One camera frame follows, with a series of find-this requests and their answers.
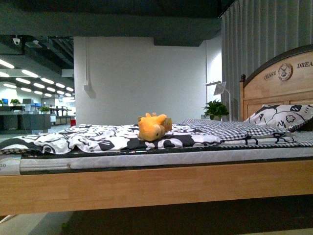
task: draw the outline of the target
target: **black and white blanket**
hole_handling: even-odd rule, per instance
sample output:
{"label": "black and white blanket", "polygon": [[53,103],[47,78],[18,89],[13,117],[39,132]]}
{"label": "black and white blanket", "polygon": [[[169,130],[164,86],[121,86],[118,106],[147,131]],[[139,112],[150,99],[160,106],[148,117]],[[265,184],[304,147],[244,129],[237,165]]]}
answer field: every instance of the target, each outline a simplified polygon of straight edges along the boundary
{"label": "black and white blanket", "polygon": [[11,138],[0,142],[0,154],[39,151],[66,154],[74,148],[86,153],[166,149],[180,147],[290,144],[293,136],[286,130],[243,122],[189,119],[173,124],[173,130],[157,141],[137,138],[137,125],[77,125],[57,133]]}

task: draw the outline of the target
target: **potted plant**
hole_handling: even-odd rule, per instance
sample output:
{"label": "potted plant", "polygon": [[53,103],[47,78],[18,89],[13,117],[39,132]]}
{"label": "potted plant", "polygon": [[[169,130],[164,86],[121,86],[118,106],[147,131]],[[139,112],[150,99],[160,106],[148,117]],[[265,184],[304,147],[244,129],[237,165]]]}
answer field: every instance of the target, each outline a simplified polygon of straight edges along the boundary
{"label": "potted plant", "polygon": [[13,104],[13,106],[16,106],[17,104],[20,104],[21,102],[19,101],[19,99],[11,99],[11,104]]}
{"label": "potted plant", "polygon": [[46,107],[46,106],[43,106],[43,107],[40,107],[39,109],[42,113],[46,114],[47,112],[50,111],[49,107]]}
{"label": "potted plant", "polygon": [[229,114],[226,106],[217,100],[206,103],[204,109],[204,117],[210,116],[211,120],[221,120],[222,116]]}

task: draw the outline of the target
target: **security camera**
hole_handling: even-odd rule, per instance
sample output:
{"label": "security camera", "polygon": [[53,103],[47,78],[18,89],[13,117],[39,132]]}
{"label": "security camera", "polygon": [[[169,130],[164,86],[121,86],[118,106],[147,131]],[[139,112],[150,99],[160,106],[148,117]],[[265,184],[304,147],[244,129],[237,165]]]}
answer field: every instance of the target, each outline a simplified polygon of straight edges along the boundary
{"label": "security camera", "polygon": [[20,44],[20,39],[19,38],[13,38],[13,42],[15,45],[19,45]]}

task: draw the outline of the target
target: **office desk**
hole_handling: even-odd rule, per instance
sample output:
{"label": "office desk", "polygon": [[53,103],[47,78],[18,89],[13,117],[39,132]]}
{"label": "office desk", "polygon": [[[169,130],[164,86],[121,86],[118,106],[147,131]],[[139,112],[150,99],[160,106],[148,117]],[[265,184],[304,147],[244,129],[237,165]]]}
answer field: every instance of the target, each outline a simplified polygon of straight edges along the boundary
{"label": "office desk", "polygon": [[48,132],[50,127],[50,114],[0,112],[0,134]]}

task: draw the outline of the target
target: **yellow plush toy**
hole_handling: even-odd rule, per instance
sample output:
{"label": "yellow plush toy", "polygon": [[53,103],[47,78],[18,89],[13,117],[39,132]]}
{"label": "yellow plush toy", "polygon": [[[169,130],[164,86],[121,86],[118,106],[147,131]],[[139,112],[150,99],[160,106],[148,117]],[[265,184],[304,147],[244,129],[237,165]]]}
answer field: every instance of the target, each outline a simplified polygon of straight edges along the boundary
{"label": "yellow plush toy", "polygon": [[138,118],[138,138],[144,141],[155,141],[161,139],[165,132],[172,129],[172,121],[165,114],[151,116],[146,113],[145,117]]}

